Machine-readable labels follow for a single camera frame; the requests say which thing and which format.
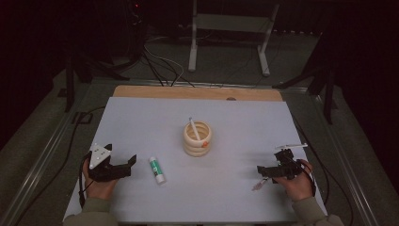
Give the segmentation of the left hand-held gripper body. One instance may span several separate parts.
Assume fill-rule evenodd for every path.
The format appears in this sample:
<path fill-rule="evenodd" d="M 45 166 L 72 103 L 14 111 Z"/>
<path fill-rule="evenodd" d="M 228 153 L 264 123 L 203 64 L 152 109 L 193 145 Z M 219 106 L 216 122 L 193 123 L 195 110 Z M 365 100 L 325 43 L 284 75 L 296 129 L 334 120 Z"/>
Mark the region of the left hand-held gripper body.
<path fill-rule="evenodd" d="M 95 144 L 91 147 L 88 163 L 88 175 L 96 182 L 109 182 L 131 175 L 128 162 L 114 166 L 110 163 L 112 151 Z"/>

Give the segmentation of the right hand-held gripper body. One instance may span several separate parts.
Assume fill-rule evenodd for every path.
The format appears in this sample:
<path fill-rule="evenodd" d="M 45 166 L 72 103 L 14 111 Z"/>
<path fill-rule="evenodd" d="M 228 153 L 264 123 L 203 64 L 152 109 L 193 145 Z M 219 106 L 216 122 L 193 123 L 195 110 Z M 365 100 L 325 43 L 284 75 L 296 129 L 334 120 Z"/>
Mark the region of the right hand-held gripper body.
<path fill-rule="evenodd" d="M 279 164 L 273 178 L 285 177 L 288 180 L 293 180 L 298 174 L 304 171 L 301 161 L 299 159 L 294 160 L 294 154 L 292 152 L 292 148 L 303 147 L 306 147 L 306 144 L 290 144 L 277 147 L 278 152 L 275 153 L 275 157 L 279 161 Z"/>

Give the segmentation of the green and white glue stick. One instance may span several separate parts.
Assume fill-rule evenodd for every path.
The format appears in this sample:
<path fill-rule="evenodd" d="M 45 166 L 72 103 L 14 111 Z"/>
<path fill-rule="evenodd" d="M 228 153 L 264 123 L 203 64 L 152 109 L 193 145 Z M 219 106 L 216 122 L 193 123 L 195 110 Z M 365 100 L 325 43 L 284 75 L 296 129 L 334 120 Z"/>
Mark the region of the green and white glue stick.
<path fill-rule="evenodd" d="M 166 178 L 165 178 L 164 173 L 159 165 L 157 158 L 152 156 L 149 159 L 149 162 L 150 162 L 150 166 L 152 168 L 152 173 L 154 175 L 156 183 L 158 185 L 163 184 L 166 181 Z"/>

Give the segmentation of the cream ribbed pen holder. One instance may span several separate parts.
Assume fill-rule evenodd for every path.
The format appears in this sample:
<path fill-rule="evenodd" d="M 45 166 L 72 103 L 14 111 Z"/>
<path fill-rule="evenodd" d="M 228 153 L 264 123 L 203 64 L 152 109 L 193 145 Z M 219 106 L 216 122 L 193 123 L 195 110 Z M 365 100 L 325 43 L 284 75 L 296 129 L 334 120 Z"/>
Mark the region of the cream ribbed pen holder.
<path fill-rule="evenodd" d="M 184 127 L 184 151 L 190 156 L 201 157 L 209 153 L 213 131 L 210 125 L 204 121 L 194 121 L 199 132 L 200 140 L 197 140 L 190 122 Z"/>

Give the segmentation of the white pen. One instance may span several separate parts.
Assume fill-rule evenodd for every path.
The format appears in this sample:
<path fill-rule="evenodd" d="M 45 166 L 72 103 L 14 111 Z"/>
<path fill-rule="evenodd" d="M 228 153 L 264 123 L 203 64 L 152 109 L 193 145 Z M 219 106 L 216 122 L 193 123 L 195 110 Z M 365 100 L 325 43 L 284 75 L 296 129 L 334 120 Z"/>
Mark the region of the white pen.
<path fill-rule="evenodd" d="M 200 140 L 200 135 L 199 135 L 198 129 L 197 129 L 196 124 L 194 123 L 192 117 L 189 117 L 189 122 L 191 124 L 192 130 L 194 132 L 196 139 Z"/>

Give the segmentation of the person's left hand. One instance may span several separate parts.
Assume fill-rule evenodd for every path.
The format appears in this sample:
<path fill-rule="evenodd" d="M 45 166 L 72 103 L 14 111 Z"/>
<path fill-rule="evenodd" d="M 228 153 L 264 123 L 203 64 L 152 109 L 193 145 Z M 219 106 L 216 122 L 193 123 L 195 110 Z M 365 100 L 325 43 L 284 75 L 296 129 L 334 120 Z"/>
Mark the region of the person's left hand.
<path fill-rule="evenodd" d="M 88 175 L 88 163 L 86 159 L 83 165 L 83 175 L 85 177 L 85 188 L 88 198 L 96 198 L 109 201 L 112 198 L 113 191 L 118 180 L 109 182 L 96 182 Z"/>

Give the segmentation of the person's right hand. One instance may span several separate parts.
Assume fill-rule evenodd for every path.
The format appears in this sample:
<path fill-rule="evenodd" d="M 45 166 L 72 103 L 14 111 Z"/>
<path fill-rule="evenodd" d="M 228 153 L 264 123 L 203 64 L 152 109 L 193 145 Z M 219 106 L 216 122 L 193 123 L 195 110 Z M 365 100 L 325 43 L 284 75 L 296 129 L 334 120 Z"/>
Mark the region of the person's right hand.
<path fill-rule="evenodd" d="M 302 172 L 294 179 L 275 177 L 274 180 L 284 187 L 287 196 L 293 202 L 299 202 L 313 196 L 313 182 L 311 179 L 312 165 L 304 159 L 300 159 L 303 166 Z"/>

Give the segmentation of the light grey table mat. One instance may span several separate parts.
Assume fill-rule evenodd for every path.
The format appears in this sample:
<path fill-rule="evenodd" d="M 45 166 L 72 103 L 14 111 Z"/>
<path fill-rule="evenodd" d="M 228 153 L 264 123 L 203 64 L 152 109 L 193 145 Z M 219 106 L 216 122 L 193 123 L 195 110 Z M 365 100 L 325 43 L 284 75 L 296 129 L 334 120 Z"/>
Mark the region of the light grey table mat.
<path fill-rule="evenodd" d="M 184 127 L 208 123 L 209 153 L 184 151 Z M 119 180 L 111 212 L 121 223 L 279 223 L 295 220 L 282 186 L 267 182 L 252 191 L 258 166 L 272 167 L 282 145 L 300 139 L 284 102 L 112 97 L 94 143 L 112 144 L 111 162 L 136 155 L 129 177 Z M 158 185 L 149 159 L 166 181 Z"/>

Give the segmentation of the black tripod stand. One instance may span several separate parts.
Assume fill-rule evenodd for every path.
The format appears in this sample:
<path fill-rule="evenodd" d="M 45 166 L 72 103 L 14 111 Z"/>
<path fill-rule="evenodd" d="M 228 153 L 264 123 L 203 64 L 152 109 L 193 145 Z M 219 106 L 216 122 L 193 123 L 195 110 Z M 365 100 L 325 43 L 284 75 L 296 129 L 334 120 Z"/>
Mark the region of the black tripod stand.
<path fill-rule="evenodd" d="M 301 81 L 312 78 L 307 88 L 310 95 L 319 95 L 323 90 L 325 92 L 323 113 L 329 124 L 332 124 L 331 109 L 334 89 L 335 70 L 338 66 L 336 59 L 337 41 L 327 31 L 323 32 L 316 43 L 308 61 L 305 64 L 301 74 L 274 85 L 273 89 L 287 89 Z"/>
<path fill-rule="evenodd" d="M 74 105 L 74 73 L 77 72 L 78 77 L 84 82 L 89 83 L 92 76 L 88 73 L 86 65 L 93 66 L 95 69 L 107 76 L 119 81 L 127 81 L 128 78 L 121 76 L 109 68 L 106 68 L 99 61 L 94 60 L 92 57 L 86 55 L 77 47 L 68 47 L 66 52 L 66 107 L 65 111 L 69 112 Z"/>

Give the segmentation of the dark equipment with red light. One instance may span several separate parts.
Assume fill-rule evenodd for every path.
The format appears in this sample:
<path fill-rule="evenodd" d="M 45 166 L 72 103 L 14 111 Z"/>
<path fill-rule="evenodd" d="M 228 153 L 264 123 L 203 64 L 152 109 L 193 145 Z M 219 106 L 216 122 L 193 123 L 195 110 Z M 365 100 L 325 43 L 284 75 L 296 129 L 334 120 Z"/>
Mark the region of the dark equipment with red light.
<path fill-rule="evenodd" d="M 104 35 L 111 62 L 136 63 L 142 54 L 145 24 L 139 0 L 99 0 Z"/>

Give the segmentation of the white metal stand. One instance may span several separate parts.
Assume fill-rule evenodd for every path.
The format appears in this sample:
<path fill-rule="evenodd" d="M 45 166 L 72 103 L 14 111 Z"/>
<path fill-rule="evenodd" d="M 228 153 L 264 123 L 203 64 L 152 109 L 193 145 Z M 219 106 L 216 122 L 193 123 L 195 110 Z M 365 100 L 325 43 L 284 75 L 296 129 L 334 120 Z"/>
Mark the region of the white metal stand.
<path fill-rule="evenodd" d="M 193 0 L 191 48 L 188 60 L 188 70 L 190 72 L 196 70 L 198 54 L 197 32 L 199 29 L 248 32 L 254 34 L 263 33 L 264 40 L 257 46 L 257 54 L 260 61 L 262 75 L 265 77 L 269 76 L 269 63 L 265 51 L 273 31 L 278 11 L 279 4 L 275 4 L 270 15 L 266 17 L 198 13 L 198 0 Z"/>

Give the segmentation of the black floor bracket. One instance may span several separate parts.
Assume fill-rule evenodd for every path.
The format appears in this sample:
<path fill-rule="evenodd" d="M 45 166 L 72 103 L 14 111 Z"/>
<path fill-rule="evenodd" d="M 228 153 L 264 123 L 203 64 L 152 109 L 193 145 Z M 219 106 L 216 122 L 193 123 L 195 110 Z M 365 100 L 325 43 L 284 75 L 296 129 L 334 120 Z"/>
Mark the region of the black floor bracket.
<path fill-rule="evenodd" d="M 93 114 L 88 112 L 75 112 L 72 117 L 72 124 L 90 124 Z"/>

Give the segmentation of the metal floor rail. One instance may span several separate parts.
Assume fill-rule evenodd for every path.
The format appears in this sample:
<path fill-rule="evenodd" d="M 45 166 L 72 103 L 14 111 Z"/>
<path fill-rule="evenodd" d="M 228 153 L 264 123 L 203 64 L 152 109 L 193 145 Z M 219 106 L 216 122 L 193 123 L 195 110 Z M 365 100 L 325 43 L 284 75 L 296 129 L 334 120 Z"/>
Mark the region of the metal floor rail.
<path fill-rule="evenodd" d="M 360 185 L 353 164 L 345 153 L 342 140 L 339 138 L 333 126 L 325 119 L 323 114 L 324 103 L 321 97 L 312 96 L 311 102 L 315 109 L 317 118 L 323 127 L 323 131 L 326 133 L 327 139 L 331 143 L 331 151 L 336 159 L 336 164 L 339 166 L 340 174 L 344 179 L 343 184 L 347 189 L 347 192 L 343 191 L 343 194 L 347 198 L 349 205 L 352 207 L 353 211 L 359 212 L 364 226 L 379 226 L 375 216 L 375 211 L 372 209 L 369 199 L 366 197 L 366 193 Z"/>
<path fill-rule="evenodd" d="M 65 87 L 64 81 L 56 81 L 54 89 L 0 151 L 0 226 L 13 226 L 22 215 L 89 89 L 86 83 L 76 83 L 74 103 L 66 112 L 66 99 L 58 95 Z"/>

